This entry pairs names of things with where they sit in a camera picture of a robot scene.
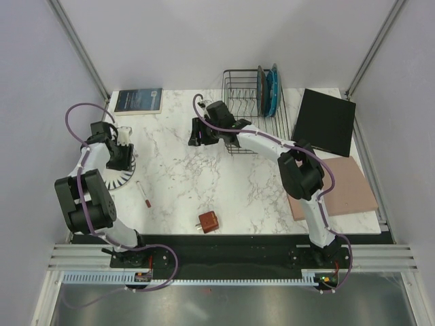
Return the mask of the white striped plate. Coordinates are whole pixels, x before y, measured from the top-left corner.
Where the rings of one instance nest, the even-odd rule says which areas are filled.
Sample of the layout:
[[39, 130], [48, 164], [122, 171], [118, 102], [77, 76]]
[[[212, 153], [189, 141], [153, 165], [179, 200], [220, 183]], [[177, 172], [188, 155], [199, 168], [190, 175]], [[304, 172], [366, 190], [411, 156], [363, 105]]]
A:
[[131, 170], [105, 169], [102, 174], [103, 181], [109, 191], [125, 186], [133, 177], [136, 170], [136, 156], [132, 157]]

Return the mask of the wire dish rack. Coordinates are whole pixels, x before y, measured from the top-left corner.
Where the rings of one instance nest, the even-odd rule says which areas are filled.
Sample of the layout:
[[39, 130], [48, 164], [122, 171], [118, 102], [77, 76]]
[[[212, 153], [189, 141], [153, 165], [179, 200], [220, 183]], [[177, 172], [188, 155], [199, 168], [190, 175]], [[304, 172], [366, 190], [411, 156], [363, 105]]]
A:
[[262, 117], [257, 109], [257, 70], [227, 69], [222, 74], [222, 100], [234, 118], [246, 119], [259, 129], [281, 139], [291, 139], [290, 115], [284, 93], [273, 117]]

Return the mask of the dark teal floral plate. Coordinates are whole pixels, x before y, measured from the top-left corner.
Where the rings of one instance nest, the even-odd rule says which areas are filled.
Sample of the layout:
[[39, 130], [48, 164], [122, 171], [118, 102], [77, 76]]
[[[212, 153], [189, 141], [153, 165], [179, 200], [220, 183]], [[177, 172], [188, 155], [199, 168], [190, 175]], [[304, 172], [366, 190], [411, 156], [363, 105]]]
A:
[[267, 104], [267, 82], [264, 69], [259, 65], [256, 78], [256, 100], [258, 115], [264, 116]]

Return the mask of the blue polka dot plate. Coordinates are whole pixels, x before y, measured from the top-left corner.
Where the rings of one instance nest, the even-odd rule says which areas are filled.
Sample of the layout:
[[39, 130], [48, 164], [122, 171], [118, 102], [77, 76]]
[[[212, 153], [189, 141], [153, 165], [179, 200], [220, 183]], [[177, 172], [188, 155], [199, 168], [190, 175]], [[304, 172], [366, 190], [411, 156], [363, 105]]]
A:
[[274, 104], [274, 98], [273, 98], [273, 91], [274, 91], [274, 83], [275, 81], [275, 76], [274, 73], [271, 70], [268, 71], [267, 76], [266, 76], [266, 82], [267, 82], [267, 88], [268, 88], [268, 100], [267, 100], [267, 104], [266, 104], [266, 110], [265, 110], [265, 117], [272, 117], [273, 116], [273, 109], [272, 106]]

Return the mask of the grey-green round plate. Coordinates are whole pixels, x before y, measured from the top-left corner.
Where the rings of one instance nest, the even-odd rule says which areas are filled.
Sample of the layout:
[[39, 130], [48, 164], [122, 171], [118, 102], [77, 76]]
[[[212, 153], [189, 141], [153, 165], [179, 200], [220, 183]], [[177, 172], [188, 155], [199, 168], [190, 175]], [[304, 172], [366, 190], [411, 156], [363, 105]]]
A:
[[281, 80], [281, 74], [279, 72], [278, 66], [276, 63], [273, 64], [272, 71], [275, 76], [275, 85], [274, 85], [274, 91], [273, 91], [273, 98], [274, 98], [274, 104], [272, 106], [272, 113], [273, 117], [275, 116], [277, 110], [280, 107], [281, 104], [281, 97], [282, 97], [282, 80]]

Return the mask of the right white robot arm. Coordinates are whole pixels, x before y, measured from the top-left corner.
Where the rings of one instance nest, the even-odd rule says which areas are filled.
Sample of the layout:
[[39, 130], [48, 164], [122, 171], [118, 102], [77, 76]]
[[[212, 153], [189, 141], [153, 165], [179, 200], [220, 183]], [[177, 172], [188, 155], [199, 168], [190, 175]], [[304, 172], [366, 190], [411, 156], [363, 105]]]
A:
[[214, 145], [223, 140], [227, 145], [246, 149], [277, 163], [281, 183], [287, 195], [298, 200], [309, 229], [311, 260], [316, 266], [327, 267], [339, 251], [337, 233], [328, 222], [322, 197], [335, 186], [334, 176], [306, 141], [292, 142], [268, 134], [250, 121], [236, 120], [226, 104], [216, 101], [209, 105], [196, 94], [192, 106], [190, 146]]

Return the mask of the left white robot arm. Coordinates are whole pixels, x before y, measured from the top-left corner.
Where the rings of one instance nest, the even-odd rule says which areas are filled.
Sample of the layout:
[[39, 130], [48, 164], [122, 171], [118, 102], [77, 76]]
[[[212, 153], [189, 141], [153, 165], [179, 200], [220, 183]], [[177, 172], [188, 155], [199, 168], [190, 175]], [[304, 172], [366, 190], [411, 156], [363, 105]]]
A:
[[110, 244], [112, 249], [103, 252], [113, 256], [112, 267], [144, 266], [149, 251], [140, 245], [139, 233], [118, 219], [109, 193], [126, 185], [135, 172], [132, 129], [109, 122], [95, 122], [90, 129], [77, 166], [54, 184], [65, 223], [73, 234], [92, 235]]

